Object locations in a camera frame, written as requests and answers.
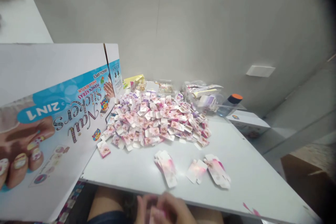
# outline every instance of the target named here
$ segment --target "person's lap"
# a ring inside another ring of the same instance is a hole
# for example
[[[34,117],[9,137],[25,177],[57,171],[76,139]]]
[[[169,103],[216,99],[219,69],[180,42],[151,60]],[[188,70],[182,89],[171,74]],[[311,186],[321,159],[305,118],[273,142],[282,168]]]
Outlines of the person's lap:
[[[87,224],[131,224],[123,211],[124,192],[107,187],[98,187],[92,202]],[[219,211],[189,206],[198,224],[224,224]]]
[[[87,224],[131,224],[123,211],[124,194],[120,190],[98,187]]]

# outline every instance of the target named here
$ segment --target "person's hand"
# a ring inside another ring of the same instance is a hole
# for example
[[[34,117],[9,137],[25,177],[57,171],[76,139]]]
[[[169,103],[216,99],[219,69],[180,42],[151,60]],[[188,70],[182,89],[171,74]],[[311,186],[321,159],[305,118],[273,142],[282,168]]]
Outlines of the person's hand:
[[[104,90],[106,92],[106,95],[110,98],[114,97],[113,87],[110,82],[104,83]]]
[[[157,201],[155,195],[144,195],[143,197],[137,196],[138,200],[138,212],[134,224],[147,224],[149,223],[150,207]]]
[[[41,166],[39,143],[55,133],[52,121],[51,116],[45,117],[0,134],[0,190],[6,180],[11,189],[23,181],[28,168],[34,171]]]
[[[186,203],[170,193],[165,192],[159,196],[156,207],[167,213],[167,217],[165,217],[158,212],[154,212],[153,216],[157,224],[196,224]]]

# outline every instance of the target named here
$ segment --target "cardboard box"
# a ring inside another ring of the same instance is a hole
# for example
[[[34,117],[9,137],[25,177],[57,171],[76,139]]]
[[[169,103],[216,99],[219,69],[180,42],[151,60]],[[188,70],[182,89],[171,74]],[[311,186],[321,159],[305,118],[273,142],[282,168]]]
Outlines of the cardboard box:
[[[270,126],[261,120],[256,114],[236,110],[232,115],[226,117],[232,124],[249,139],[257,138],[267,131]]]
[[[122,91],[118,45],[105,47],[0,44],[1,220],[58,217]]]

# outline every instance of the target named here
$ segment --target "white box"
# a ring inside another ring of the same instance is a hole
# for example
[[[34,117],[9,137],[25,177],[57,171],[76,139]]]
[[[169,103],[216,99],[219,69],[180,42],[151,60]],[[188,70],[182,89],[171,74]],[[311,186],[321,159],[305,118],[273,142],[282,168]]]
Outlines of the white box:
[[[226,117],[246,137],[257,138],[270,128],[256,114],[236,110],[232,115]]]

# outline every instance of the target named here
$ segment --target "bottle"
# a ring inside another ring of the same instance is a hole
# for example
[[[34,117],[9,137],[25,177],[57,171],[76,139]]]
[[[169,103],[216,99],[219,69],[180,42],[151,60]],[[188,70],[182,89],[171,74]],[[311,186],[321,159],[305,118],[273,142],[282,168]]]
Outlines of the bottle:
[[[241,101],[243,97],[239,94],[232,94],[229,96],[229,98],[223,102],[223,106],[230,106],[230,107],[219,107],[217,110],[217,115],[221,117],[227,117],[234,108],[231,107],[236,107]]]

